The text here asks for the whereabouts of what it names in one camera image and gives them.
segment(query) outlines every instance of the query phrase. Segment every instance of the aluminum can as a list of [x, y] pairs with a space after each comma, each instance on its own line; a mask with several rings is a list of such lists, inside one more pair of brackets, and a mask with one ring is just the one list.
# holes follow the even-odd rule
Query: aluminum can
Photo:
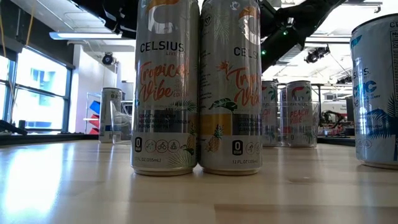
[[351, 56], [356, 157], [398, 169], [398, 14], [355, 28]]
[[285, 87], [280, 89], [279, 93], [279, 129], [280, 142], [282, 146], [287, 146], [287, 136], [289, 133], [289, 126], [287, 124], [287, 96]]
[[131, 166], [138, 174], [181, 175], [197, 164], [196, 0], [141, 0]]
[[112, 130], [111, 100], [116, 108], [121, 108], [122, 91], [118, 88], [103, 88], [101, 91], [101, 105], [99, 111], [100, 143], [112, 143], [113, 135], [120, 136], [120, 129]]
[[278, 87], [275, 82], [262, 81], [262, 146], [278, 145]]
[[260, 12], [253, 0], [208, 0], [201, 11], [200, 119], [205, 172], [262, 166]]
[[290, 147], [313, 145], [312, 89], [309, 81], [286, 85], [288, 144]]

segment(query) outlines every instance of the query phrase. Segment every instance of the silver can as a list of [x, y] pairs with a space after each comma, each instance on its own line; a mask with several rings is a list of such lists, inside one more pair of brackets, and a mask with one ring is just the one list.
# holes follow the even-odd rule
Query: silver can
[[205, 172], [262, 166], [260, 12], [253, 0], [208, 0], [201, 12], [201, 159]]
[[398, 169], [398, 14], [355, 28], [351, 56], [356, 157]]
[[312, 89], [309, 81], [286, 85], [288, 144], [290, 147], [313, 145]]
[[111, 101], [115, 108], [121, 108], [122, 91], [118, 88], [103, 88], [101, 91], [101, 105], [99, 111], [100, 143], [112, 143], [113, 135], [120, 135], [120, 129], [112, 130]]
[[279, 93], [279, 129], [280, 129], [280, 142], [282, 146], [287, 145], [287, 136], [289, 133], [289, 126], [287, 125], [287, 97], [286, 87], [280, 89]]
[[196, 0], [141, 0], [131, 166], [138, 174], [181, 175], [197, 164]]
[[273, 81], [262, 81], [262, 146], [278, 145], [278, 87]]

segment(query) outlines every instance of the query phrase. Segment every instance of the can bottom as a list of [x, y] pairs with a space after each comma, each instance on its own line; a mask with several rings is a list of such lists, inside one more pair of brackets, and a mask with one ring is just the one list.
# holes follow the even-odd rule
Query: can bottom
[[209, 174], [239, 176], [257, 174], [260, 171], [260, 168], [252, 170], [215, 170], [203, 167], [203, 171]]
[[184, 175], [184, 174], [190, 174], [193, 171], [193, 167], [187, 168], [187, 169], [176, 169], [176, 170], [165, 170], [165, 171], [159, 171], [159, 170], [154, 170], [154, 169], [141, 169], [141, 168], [134, 168], [134, 172], [136, 174], [140, 175], [148, 175], [148, 176], [155, 176], [155, 177], [169, 177], [169, 176], [175, 176], [175, 175]]
[[288, 147], [315, 148], [317, 146], [316, 145], [292, 145], [292, 144], [289, 144]]
[[263, 145], [262, 145], [262, 148], [263, 148], [263, 149], [269, 148], [269, 147], [278, 147], [278, 145], [277, 145], [277, 144], [273, 144], [273, 145], [265, 145], [265, 144], [263, 144]]
[[376, 168], [383, 168], [383, 169], [398, 169], [398, 164], [392, 165], [392, 164], [383, 164], [383, 163], [366, 162], [366, 161], [361, 161], [361, 163], [362, 163], [362, 165], [369, 166], [369, 167], [376, 167]]

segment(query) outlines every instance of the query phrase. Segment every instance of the wooden table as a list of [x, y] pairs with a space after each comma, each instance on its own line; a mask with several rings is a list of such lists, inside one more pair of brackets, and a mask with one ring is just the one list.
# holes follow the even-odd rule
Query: wooden table
[[129, 146], [0, 148], [0, 223], [398, 223], [398, 173], [353, 147], [263, 150], [260, 173], [146, 177]]

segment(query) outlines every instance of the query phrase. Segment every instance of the white wall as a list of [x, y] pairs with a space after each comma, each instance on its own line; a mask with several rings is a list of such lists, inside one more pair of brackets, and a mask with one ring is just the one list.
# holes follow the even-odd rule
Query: white wall
[[118, 78], [116, 86], [126, 94], [125, 100], [134, 98], [136, 82], [135, 52], [118, 52], [113, 54], [118, 60]]
[[73, 65], [76, 69], [72, 73], [69, 131], [84, 133], [87, 93], [101, 93], [104, 87], [116, 87], [117, 75], [86, 54], [80, 45], [75, 45]]

